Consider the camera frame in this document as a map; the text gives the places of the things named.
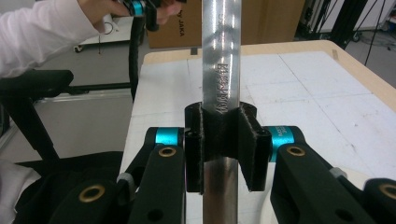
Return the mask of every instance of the cardboard box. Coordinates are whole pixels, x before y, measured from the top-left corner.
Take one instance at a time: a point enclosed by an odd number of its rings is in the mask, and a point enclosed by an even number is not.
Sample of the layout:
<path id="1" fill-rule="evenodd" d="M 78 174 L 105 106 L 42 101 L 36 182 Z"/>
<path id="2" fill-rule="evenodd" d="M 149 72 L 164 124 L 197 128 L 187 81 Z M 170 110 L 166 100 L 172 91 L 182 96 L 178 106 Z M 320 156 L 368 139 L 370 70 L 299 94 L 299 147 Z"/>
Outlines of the cardboard box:
<path id="1" fill-rule="evenodd" d="M 292 41 L 304 0 L 244 0 L 242 45 Z M 151 48 L 199 47 L 202 41 L 202 2 L 188 0 L 177 16 L 157 32 L 148 32 Z"/>

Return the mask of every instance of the white table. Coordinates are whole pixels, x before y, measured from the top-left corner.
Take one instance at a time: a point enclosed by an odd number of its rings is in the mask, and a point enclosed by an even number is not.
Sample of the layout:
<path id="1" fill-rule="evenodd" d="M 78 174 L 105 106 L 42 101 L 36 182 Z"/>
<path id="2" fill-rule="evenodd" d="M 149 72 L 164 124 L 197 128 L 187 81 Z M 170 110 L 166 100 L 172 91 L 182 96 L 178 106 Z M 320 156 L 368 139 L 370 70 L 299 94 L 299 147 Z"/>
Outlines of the white table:
<path id="1" fill-rule="evenodd" d="M 328 41 L 246 46 L 241 101 L 261 125 L 296 125 L 333 166 L 396 179 L 396 90 Z M 141 148 L 148 127 L 183 127 L 184 107 L 202 100 L 200 55 L 186 50 L 146 57 L 121 166 Z M 239 177 L 239 223 L 260 223 L 267 191 L 249 193 Z M 202 197 L 187 194 L 187 223 L 202 223 Z"/>

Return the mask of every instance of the chair armrest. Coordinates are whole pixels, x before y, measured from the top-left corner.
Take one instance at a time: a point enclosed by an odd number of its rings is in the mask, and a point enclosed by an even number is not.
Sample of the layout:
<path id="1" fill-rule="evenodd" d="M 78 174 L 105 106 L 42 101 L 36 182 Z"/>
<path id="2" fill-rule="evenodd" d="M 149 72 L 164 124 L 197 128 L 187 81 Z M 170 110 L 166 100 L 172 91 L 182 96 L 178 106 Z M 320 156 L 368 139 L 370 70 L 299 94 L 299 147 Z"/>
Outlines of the chair armrest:
<path id="1" fill-rule="evenodd" d="M 0 97 L 55 97 L 73 80 L 69 70 L 32 70 L 0 79 Z"/>

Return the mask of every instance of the white tabletop surface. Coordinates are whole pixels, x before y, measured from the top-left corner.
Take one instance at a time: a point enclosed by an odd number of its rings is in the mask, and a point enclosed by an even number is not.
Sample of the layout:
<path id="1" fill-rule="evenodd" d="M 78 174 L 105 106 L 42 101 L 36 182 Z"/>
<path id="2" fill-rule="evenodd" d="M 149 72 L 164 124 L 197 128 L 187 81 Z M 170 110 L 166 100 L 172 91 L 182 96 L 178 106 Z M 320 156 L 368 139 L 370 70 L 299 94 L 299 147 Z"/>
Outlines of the white tabletop surface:
<path id="1" fill-rule="evenodd" d="M 396 179 L 396 113 L 324 52 L 243 56 L 241 101 L 262 126 L 296 125 L 333 166 Z M 148 127 L 183 127 L 184 108 L 202 101 L 199 59 L 144 64 L 121 170 Z M 269 165 L 268 189 L 274 165 Z M 249 193 L 239 177 L 239 223 L 260 223 L 267 191 Z M 202 198 L 187 194 L 187 223 L 202 223 Z"/>

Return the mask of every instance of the metal pole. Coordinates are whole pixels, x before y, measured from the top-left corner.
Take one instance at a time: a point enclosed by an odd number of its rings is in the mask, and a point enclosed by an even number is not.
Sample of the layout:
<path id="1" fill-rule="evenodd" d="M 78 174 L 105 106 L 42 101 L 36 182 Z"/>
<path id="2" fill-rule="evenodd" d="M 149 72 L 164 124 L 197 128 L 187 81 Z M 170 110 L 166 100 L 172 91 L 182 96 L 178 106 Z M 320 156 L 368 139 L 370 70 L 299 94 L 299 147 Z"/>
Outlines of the metal pole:
<path id="1" fill-rule="evenodd" d="M 210 120 L 227 122 L 239 107 L 241 0 L 204 0 L 202 28 L 202 108 Z M 211 125 L 210 133 L 220 132 L 221 125 Z M 227 150 L 226 138 L 221 139 L 205 163 L 205 224 L 237 223 L 238 162 L 221 155 Z"/>

